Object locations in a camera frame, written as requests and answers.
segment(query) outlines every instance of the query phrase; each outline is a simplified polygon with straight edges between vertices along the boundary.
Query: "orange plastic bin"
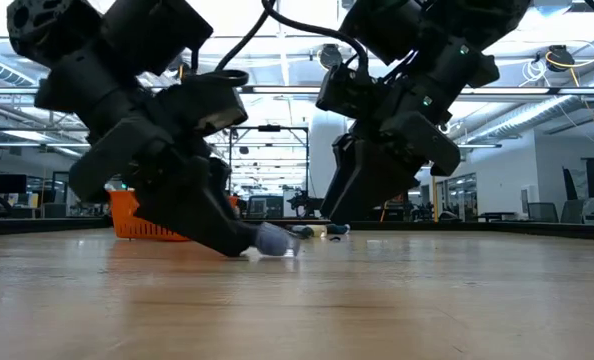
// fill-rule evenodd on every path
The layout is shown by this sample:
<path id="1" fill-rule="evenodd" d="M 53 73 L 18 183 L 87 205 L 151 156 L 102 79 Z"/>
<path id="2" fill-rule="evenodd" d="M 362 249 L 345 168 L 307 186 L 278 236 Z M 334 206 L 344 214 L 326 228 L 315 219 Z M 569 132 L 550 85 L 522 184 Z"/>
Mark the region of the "orange plastic bin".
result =
<path id="1" fill-rule="evenodd" d="M 163 241 L 189 241 L 159 225 L 133 216 L 139 207 L 132 191 L 110 191 L 110 206 L 115 235 L 121 239 L 153 239 Z"/>

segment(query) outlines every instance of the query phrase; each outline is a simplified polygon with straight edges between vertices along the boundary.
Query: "wooden table surface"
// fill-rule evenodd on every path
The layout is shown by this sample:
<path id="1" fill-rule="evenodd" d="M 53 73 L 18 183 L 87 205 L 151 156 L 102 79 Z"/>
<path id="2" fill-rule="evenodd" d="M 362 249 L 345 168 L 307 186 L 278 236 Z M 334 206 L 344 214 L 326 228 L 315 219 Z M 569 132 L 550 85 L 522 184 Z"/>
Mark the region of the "wooden table surface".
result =
<path id="1" fill-rule="evenodd" d="M 226 260 L 0 237 L 0 359 L 594 360 L 594 241 L 354 232 Z"/>

